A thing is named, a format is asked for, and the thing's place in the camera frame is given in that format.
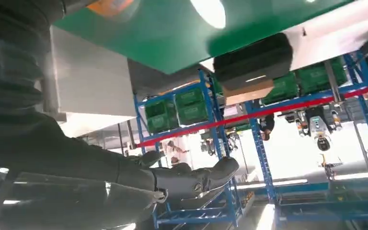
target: white panel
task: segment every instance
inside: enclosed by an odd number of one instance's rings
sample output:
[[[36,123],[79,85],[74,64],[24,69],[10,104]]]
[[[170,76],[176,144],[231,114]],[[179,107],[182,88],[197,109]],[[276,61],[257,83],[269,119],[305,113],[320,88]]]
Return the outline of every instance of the white panel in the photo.
[[[59,111],[135,116],[126,57],[52,27]]]
[[[126,57],[51,28],[53,72],[48,101],[64,113],[61,124],[78,137],[136,117]]]

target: red rope barrier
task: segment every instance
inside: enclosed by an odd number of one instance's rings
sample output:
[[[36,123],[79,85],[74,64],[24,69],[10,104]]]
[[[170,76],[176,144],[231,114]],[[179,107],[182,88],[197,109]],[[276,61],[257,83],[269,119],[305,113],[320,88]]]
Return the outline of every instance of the red rope barrier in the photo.
[[[368,93],[368,87],[365,87],[365,88],[360,89],[360,90],[355,90],[355,91],[352,91],[352,92],[347,92],[343,95],[344,95],[345,98],[349,98],[349,97],[363,95],[365,93]],[[159,142],[161,140],[168,139],[168,138],[173,138],[173,137],[178,137],[178,136],[183,136],[183,135],[186,135],[186,134],[189,134],[189,133],[194,133],[194,132],[199,131],[201,129],[209,129],[209,128],[222,126],[222,125],[225,125],[225,124],[238,122],[238,121],[242,121],[242,120],[246,120],[246,119],[250,119],[250,118],[262,117],[262,116],[273,114],[273,113],[276,113],[276,112],[282,112],[282,111],[299,109],[299,108],[309,107],[309,106],[318,105],[318,104],[330,103],[333,100],[334,100],[333,97],[326,97],[326,98],[320,98],[320,99],[315,99],[315,100],[296,103],[296,104],[291,104],[291,105],[284,105],[284,106],[280,106],[280,107],[276,107],[276,108],[272,108],[272,109],[266,109],[266,110],[262,110],[262,111],[259,111],[259,112],[246,114],[246,115],[242,115],[242,116],[239,116],[239,117],[234,117],[234,118],[231,118],[231,119],[206,124],[204,126],[197,126],[197,127],[194,127],[194,128],[190,128],[190,129],[180,131],[180,132],[166,134],[163,137],[154,138],[154,139],[147,140],[147,141],[144,141],[142,143],[139,143],[139,144],[137,144],[137,147],[140,148],[140,147],[145,147],[145,146],[153,146],[153,145],[156,144],[156,142]]]

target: person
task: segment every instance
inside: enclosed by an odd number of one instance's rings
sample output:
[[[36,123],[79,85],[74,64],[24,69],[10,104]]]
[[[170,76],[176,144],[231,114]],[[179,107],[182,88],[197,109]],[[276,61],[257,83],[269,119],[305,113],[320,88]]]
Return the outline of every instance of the person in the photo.
[[[87,218],[90,216],[87,213],[89,210],[77,208],[66,212],[58,207],[59,217],[70,215],[75,219],[89,219],[93,222],[90,229],[105,229],[127,224],[126,221],[138,221],[143,210],[151,209],[145,204],[144,194],[167,191],[165,194],[171,199],[193,198],[202,192],[222,187],[233,177],[239,165],[232,158],[223,158],[213,168],[189,173],[165,168],[150,169],[122,154],[66,137],[55,119],[35,110],[35,106],[42,101],[42,93],[35,88],[35,83],[49,71],[45,61],[51,50],[51,24],[93,2],[0,0],[0,167],[9,169],[8,178],[16,177],[16,172],[22,172],[110,182],[123,187],[122,190],[111,188],[110,194],[118,195],[105,198],[123,197],[129,200],[129,204],[121,205],[109,200],[106,204],[95,203],[98,208],[101,208],[98,205],[104,205],[102,209],[108,210],[95,218]],[[133,193],[129,191],[135,191],[134,194],[142,194],[143,197],[131,197]],[[20,208],[32,205],[33,202]],[[30,213],[42,213],[43,209],[33,207]],[[0,216],[1,230],[50,228],[48,224],[29,217],[13,217],[5,222],[5,217],[9,215],[7,212],[14,216],[20,213],[11,210],[15,208],[5,209]],[[129,219],[114,220],[107,226],[101,224],[106,222],[105,218],[115,218],[114,213],[123,213]],[[50,221],[57,221],[55,229],[58,230],[84,229],[78,225],[78,221],[74,226],[67,219],[52,218]]]
[[[268,141],[270,139],[274,124],[274,114],[267,115],[259,120],[259,127],[262,132],[263,140]]]
[[[177,165],[179,163],[186,162],[185,154],[188,152],[188,150],[182,150],[180,147],[174,144],[174,141],[169,140],[167,142],[166,152],[167,152],[167,156],[171,160],[172,166]]]

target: green panel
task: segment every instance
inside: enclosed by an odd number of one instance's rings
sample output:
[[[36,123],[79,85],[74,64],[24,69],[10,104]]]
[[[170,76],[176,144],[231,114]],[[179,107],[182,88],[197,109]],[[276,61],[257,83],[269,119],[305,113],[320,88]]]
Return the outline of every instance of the green panel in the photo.
[[[178,108],[202,101],[204,101],[204,95],[202,94],[201,88],[175,95],[175,103]]]
[[[347,78],[341,59],[339,57],[332,59],[331,65],[336,82],[338,85],[342,85],[347,81]],[[296,73],[300,80],[302,95],[316,93],[331,88],[324,62],[298,69],[296,70]]]
[[[274,88],[262,99],[263,104],[272,104],[298,96],[297,81],[293,72],[289,72],[283,77],[274,79],[273,82]]]
[[[207,107],[205,102],[198,102],[192,105],[178,108],[178,117],[181,125],[192,125],[198,122],[207,121]]]
[[[216,29],[190,0],[135,0],[112,20],[83,9],[56,26],[170,74],[352,1],[221,0],[226,27]]]
[[[145,106],[150,133],[159,133],[179,127],[173,100],[161,100]]]

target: black bag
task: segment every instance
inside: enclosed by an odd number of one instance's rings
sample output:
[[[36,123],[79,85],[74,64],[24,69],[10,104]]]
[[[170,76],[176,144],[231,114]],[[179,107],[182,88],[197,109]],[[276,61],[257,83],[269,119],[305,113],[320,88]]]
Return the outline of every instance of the black bag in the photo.
[[[215,75],[228,90],[286,75],[293,49],[285,34],[275,34],[214,60]]]

